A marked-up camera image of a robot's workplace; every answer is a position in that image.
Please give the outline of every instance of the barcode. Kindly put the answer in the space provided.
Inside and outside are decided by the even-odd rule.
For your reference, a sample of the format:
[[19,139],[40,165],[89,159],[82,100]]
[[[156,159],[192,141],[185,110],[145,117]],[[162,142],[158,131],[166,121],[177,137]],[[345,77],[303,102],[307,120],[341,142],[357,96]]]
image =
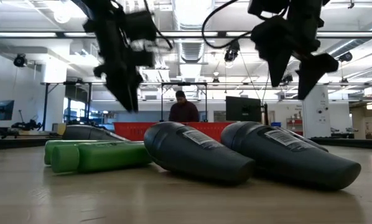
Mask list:
[[215,140],[208,137],[207,135],[201,133],[200,131],[185,131],[184,133],[184,136],[190,138],[191,140],[193,140],[195,143],[197,144],[204,144],[204,143],[207,143],[207,142],[212,142]]
[[288,146],[295,142],[301,142],[301,140],[291,136],[290,134],[278,130],[268,131],[265,133],[265,135],[278,141],[279,143],[285,146]]

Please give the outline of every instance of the white pillar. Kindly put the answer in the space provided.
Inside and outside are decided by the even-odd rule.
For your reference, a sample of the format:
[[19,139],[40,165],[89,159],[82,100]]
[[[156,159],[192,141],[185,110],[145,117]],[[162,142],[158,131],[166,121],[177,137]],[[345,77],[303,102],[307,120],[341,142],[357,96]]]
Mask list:
[[[46,64],[42,66],[43,82],[46,83],[61,83],[66,81],[67,65],[56,58],[50,58]],[[55,86],[49,85],[50,93],[48,94],[47,101],[47,114],[45,120],[45,130],[51,131],[52,124],[63,122],[64,106],[63,101],[65,98],[64,85]]]
[[305,138],[330,137],[330,112],[327,86],[315,86],[302,102]]

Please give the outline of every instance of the ceiling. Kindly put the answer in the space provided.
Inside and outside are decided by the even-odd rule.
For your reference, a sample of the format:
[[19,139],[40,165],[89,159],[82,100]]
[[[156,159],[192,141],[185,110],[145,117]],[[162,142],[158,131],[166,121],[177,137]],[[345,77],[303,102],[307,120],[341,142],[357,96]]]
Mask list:
[[[122,0],[118,1],[126,6],[127,11],[136,11],[142,6],[140,0]],[[189,5],[181,6],[182,10],[174,9],[171,0],[149,0],[150,8],[154,6],[154,20],[156,26],[161,31],[179,30],[179,18],[191,18],[198,20],[204,18],[206,11],[196,9],[196,4],[202,5],[198,8],[204,8],[203,4],[214,2],[211,9],[221,6],[224,0],[188,0]],[[320,30],[323,31],[368,31],[372,30],[372,0],[354,1],[355,6],[349,9],[350,1],[332,0],[322,10],[321,18],[325,25]],[[2,0],[0,1],[0,31],[64,31],[64,32],[83,32],[82,24],[86,16],[72,2],[64,3],[61,1],[29,1],[29,0]],[[248,1],[239,0],[238,2],[226,7],[212,17],[207,30],[251,30],[262,21],[257,17],[247,13]],[[229,39],[210,39],[213,45],[221,45]],[[322,39],[321,47],[318,52],[328,52],[333,56],[339,56],[340,52],[350,52],[353,60],[341,64],[338,72],[326,74],[320,82],[339,82],[342,77],[347,77],[349,82],[372,82],[372,40],[348,40],[348,39]],[[218,77],[222,84],[210,86],[210,98],[224,98],[226,95],[256,95],[262,97],[277,97],[279,92],[294,96],[297,93],[293,86],[267,90],[264,86],[245,86],[245,85],[224,85],[227,83],[267,82],[267,64],[258,57],[254,49],[254,43],[248,39],[239,41],[241,50],[239,56],[233,63],[233,66],[225,66],[223,60],[225,49],[211,49],[208,46],[200,47],[202,58],[198,63],[190,64],[182,61],[183,52],[190,43],[194,47],[199,47],[201,40],[175,40],[173,51],[159,50],[157,53],[157,66],[165,67],[165,70],[144,71],[144,78],[147,82],[176,82],[190,80],[195,82],[212,82],[213,78]],[[48,53],[34,53],[34,47],[45,47],[49,49]],[[28,51],[29,60],[35,60],[37,63],[44,63],[46,54],[56,55],[68,65],[68,77],[81,77],[84,80],[94,80],[93,67],[98,65],[97,51],[98,45],[93,39],[0,39],[0,49],[6,54],[16,54],[20,50]],[[287,68],[287,73],[293,75],[294,83],[298,82],[298,76],[294,70],[299,66],[298,61],[291,59]],[[344,98],[362,97],[363,89],[367,86],[330,86],[329,92],[332,95],[341,95]],[[173,97],[174,91],[180,87],[172,87],[165,93],[166,98]],[[190,97],[200,97],[198,91],[200,88],[184,88],[191,92]],[[112,100],[110,94],[106,94],[103,86],[94,86],[93,91],[102,92],[105,96],[101,100]],[[146,95],[160,95],[156,86],[143,86],[140,92],[141,98]]]

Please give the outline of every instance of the bottle label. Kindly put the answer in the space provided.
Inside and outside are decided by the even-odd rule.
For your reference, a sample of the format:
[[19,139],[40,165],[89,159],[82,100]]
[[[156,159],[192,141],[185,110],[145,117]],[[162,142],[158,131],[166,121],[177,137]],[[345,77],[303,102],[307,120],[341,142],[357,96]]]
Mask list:
[[204,149],[212,149],[214,147],[225,147],[224,145],[212,139],[210,136],[207,136],[206,134],[201,133],[200,131],[197,130],[185,131],[183,135],[186,138],[189,138],[193,142],[197,143]]
[[273,131],[268,131],[265,133],[265,135],[278,143],[286,146],[289,150],[293,152],[300,152],[304,151],[309,148],[313,148],[310,144],[288,134],[285,133],[284,131],[280,130],[273,130]]

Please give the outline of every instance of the black cable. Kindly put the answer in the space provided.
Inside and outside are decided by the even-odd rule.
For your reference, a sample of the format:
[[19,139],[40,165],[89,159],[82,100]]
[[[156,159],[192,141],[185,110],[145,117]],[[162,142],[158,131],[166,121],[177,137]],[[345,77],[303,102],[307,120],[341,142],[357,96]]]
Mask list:
[[227,46],[230,46],[234,41],[237,41],[249,34],[251,34],[252,31],[249,31],[249,32],[246,32],[244,34],[241,34],[240,36],[234,38],[233,40],[229,41],[228,43],[224,44],[224,45],[220,45],[220,46],[214,46],[212,44],[210,44],[208,41],[207,41],[207,38],[205,37],[205,34],[204,34],[204,31],[205,31],[205,26],[207,25],[207,22],[211,19],[211,17],[213,15],[215,15],[217,12],[219,12],[220,10],[228,7],[229,5],[235,3],[236,1],[238,0],[230,0],[226,3],[224,3],[223,5],[219,6],[218,8],[214,9],[208,16],[207,18],[205,18],[204,22],[203,22],[203,27],[201,28],[201,36],[205,42],[205,44],[207,44],[209,47],[213,48],[213,49],[222,49],[222,48],[225,48]]
[[[147,0],[143,0],[144,2],[144,7],[146,7],[146,11],[151,14],[151,11],[149,9],[149,4],[147,3]],[[162,33],[160,32],[160,30],[157,28],[156,24],[154,23],[154,28],[156,28],[156,32],[167,42],[168,46],[169,46],[169,50],[172,50],[174,48],[174,46],[171,44],[171,42],[169,41],[169,39],[167,37],[165,37],[164,35],[162,35]]]

